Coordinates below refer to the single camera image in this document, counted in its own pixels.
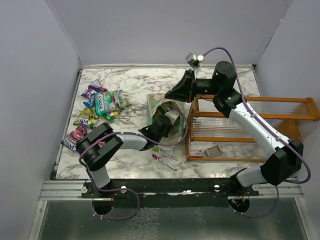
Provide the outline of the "green printed paper bag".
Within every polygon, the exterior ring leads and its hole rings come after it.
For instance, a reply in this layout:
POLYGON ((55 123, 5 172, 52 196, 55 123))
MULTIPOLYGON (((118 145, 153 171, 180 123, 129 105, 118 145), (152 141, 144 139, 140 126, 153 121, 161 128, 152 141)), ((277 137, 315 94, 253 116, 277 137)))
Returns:
MULTIPOLYGON (((163 93, 150 93, 146 95, 146 109, 148 125, 151 125, 156 120, 159 120, 160 116, 164 116, 165 113, 171 109, 179 111, 179 119, 174 125, 172 125, 172 128, 168 132, 168 136, 159 140, 160 143, 165 145, 154 146, 164 150, 167 154, 173 155, 174 148, 179 145, 187 135, 189 125, 186 118, 186 104, 181 101, 165 99, 165 95, 163 93)), ((152 154, 156 154, 168 164, 169 160, 173 160, 154 151, 152 151, 152 154)))

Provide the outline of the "mint green Fox's candy packet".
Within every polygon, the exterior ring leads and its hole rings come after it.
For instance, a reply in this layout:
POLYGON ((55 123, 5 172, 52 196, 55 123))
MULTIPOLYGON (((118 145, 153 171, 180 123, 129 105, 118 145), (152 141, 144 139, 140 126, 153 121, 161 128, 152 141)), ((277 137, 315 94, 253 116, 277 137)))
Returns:
POLYGON ((120 93, 122 90, 97 92, 95 93, 95 110, 99 116, 116 110, 120 102, 120 93))

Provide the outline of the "purple snack packet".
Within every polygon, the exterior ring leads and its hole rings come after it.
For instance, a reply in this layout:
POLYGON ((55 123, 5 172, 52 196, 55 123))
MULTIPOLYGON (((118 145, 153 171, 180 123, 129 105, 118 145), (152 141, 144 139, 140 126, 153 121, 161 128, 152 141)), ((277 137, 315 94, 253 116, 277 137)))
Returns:
POLYGON ((107 91, 108 89, 105 88, 98 79, 96 79, 95 81, 91 82, 87 86, 87 88, 84 90, 81 96, 89 99, 92 94, 107 92, 107 91))

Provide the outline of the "blue candy packet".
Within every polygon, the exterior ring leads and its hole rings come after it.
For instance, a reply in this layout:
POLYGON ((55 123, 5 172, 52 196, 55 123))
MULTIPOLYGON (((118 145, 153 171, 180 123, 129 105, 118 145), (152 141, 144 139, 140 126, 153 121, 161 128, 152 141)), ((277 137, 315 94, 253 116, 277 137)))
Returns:
POLYGON ((87 107, 88 109, 92 109, 93 107, 95 107, 95 93, 92 93, 87 101, 84 101, 83 104, 85 107, 87 107))

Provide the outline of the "yellow green snack packet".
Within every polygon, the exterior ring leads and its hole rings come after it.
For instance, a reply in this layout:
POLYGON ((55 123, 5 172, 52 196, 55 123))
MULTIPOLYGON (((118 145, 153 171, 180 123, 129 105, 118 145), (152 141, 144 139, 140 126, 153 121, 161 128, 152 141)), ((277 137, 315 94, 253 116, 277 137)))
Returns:
POLYGON ((93 130, 99 118, 100 116, 96 113, 96 109, 94 107, 92 109, 85 107, 81 111, 81 113, 78 115, 78 117, 75 119, 75 121, 73 122, 73 125, 77 126, 82 123, 87 128, 90 128, 93 130))

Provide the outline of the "red snack packet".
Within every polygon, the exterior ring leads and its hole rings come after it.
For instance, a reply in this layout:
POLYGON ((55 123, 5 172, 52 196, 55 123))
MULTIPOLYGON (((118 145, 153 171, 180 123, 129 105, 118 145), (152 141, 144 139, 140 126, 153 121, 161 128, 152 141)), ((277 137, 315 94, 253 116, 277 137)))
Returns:
POLYGON ((61 144, 71 151, 76 151, 77 143, 88 134, 87 128, 83 123, 80 123, 75 130, 69 133, 61 144))

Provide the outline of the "yellow Fox's candy packet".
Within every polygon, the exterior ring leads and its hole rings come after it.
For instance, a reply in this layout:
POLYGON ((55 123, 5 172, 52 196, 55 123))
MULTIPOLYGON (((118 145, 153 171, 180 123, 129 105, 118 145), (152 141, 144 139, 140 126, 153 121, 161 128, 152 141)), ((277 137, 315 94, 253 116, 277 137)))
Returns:
POLYGON ((102 117, 108 122, 112 122, 126 107, 130 106, 131 103, 124 97, 119 97, 119 103, 117 104, 117 109, 106 112, 102 114, 102 117))

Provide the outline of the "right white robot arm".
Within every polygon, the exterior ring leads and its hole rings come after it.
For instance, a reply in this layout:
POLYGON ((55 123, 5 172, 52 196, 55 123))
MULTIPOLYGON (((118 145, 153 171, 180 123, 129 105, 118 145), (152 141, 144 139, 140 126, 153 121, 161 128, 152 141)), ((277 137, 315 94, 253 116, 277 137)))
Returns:
POLYGON ((165 94, 165 98, 190 103, 197 95, 212 95, 215 108, 243 128, 262 148, 267 161, 258 167, 235 173, 229 189, 240 196, 248 187, 269 183, 278 186, 302 167, 303 143, 291 140, 274 129, 257 114, 243 95, 235 90, 238 75, 228 61, 217 63, 210 79, 196 78, 194 70, 186 70, 182 79, 165 94))

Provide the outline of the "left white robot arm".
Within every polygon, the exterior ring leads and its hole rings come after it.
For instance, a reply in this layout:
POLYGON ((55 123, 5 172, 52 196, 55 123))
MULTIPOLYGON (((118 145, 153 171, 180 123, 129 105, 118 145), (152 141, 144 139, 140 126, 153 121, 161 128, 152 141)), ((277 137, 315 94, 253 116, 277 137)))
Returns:
POLYGON ((106 164, 118 150, 146 151, 160 145, 179 117, 177 110, 169 110, 136 132, 115 132, 108 123, 102 123, 83 137, 75 149, 80 155, 79 162, 94 183, 94 193, 101 198, 110 193, 111 179, 106 164))

